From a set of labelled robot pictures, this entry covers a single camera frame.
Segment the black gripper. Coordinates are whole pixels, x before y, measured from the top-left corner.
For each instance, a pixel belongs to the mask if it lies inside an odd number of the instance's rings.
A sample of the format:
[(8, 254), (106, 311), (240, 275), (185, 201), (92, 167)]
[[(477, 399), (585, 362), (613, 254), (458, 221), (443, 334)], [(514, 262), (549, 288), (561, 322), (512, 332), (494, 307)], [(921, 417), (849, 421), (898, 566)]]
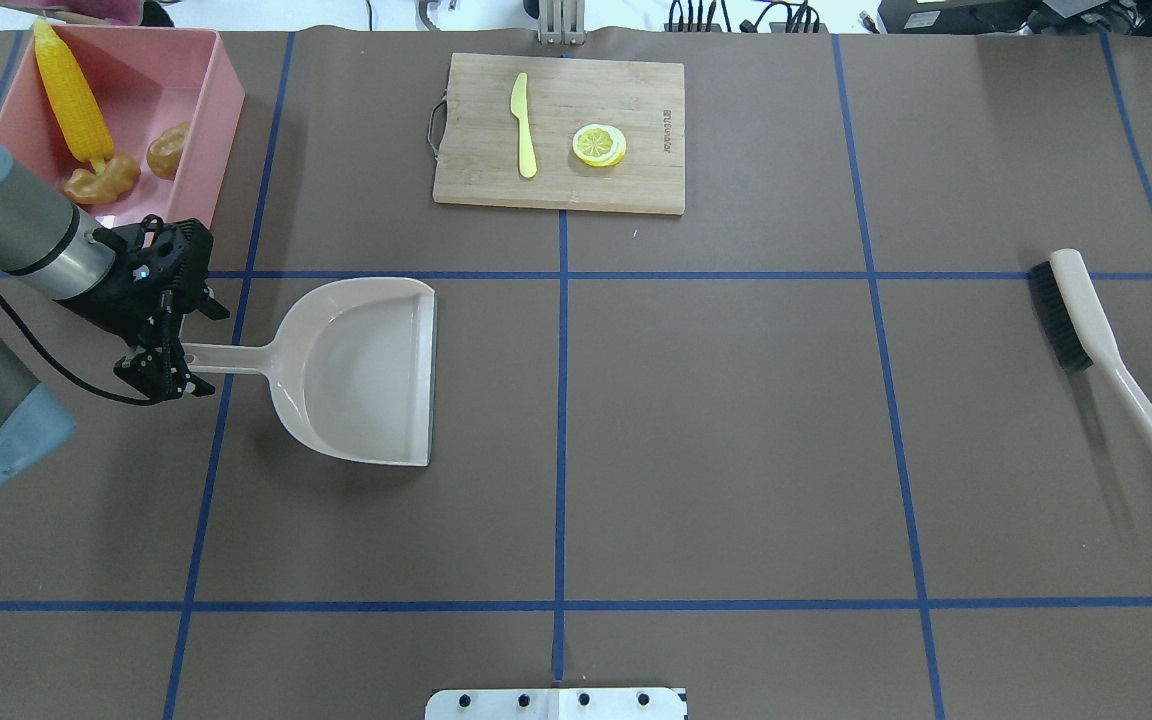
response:
[(116, 361), (115, 377), (150, 404), (215, 395), (214, 384), (189, 369), (182, 344), (157, 346), (177, 340), (185, 314), (212, 323), (230, 318), (207, 286), (214, 237), (206, 225), (147, 215), (141, 223), (94, 232), (94, 238), (114, 251), (113, 264), (91, 290), (61, 306), (134, 346)]

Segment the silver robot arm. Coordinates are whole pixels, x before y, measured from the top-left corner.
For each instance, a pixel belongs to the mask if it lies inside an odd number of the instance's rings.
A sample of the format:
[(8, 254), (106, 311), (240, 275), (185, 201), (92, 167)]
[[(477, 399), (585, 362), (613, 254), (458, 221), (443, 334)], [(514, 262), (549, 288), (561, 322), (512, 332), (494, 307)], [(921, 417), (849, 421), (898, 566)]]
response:
[[(195, 218), (154, 214), (105, 227), (0, 145), (0, 272), (118, 338), (113, 370), (126, 395), (84, 381), (46, 350), (0, 291), (0, 311), (51, 369), (91, 395), (127, 406), (214, 395), (188, 366), (180, 340), (188, 314), (228, 318), (209, 288), (212, 234)], [(76, 420), (0, 338), (0, 484), (58, 450)]]

